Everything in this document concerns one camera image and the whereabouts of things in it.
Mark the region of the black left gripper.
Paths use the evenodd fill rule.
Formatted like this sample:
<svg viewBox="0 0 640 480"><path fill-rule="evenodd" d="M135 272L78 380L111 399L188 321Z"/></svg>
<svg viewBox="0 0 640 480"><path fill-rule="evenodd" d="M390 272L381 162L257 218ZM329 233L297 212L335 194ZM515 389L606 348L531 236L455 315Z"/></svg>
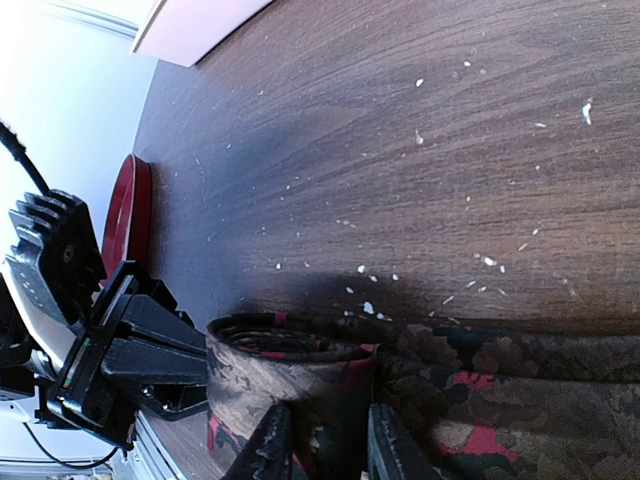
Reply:
<svg viewBox="0 0 640 480"><path fill-rule="evenodd" d="M133 447L140 412L178 421L207 407L205 339L165 284L120 264L81 323L47 393L56 417Z"/></svg>

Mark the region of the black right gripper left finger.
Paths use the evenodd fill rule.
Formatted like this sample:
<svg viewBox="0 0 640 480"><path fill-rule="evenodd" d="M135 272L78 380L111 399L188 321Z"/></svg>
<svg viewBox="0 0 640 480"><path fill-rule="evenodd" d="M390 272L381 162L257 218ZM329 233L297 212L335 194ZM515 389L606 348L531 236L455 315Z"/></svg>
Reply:
<svg viewBox="0 0 640 480"><path fill-rule="evenodd" d="M227 471L233 480L281 480L293 476L292 414L271 406Z"/></svg>

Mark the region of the dark floral patterned tie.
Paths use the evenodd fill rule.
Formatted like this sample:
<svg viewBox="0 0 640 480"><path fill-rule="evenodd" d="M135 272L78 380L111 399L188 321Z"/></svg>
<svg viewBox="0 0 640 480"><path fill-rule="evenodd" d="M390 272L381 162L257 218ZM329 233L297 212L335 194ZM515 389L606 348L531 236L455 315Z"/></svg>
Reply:
<svg viewBox="0 0 640 480"><path fill-rule="evenodd" d="M436 472L465 479L635 479L639 339L433 322L237 314L206 332L207 444L229 470L288 406L294 470L357 479L368 411L390 406Z"/></svg>

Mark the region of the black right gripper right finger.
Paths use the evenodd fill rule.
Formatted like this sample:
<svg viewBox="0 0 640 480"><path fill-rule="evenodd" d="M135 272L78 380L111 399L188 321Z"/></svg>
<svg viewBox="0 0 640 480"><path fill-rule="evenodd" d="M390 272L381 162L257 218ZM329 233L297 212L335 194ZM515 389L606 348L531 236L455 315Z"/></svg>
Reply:
<svg viewBox="0 0 640 480"><path fill-rule="evenodd" d="M385 404L369 408L367 429L370 479L427 480L440 476L418 448L396 412Z"/></svg>

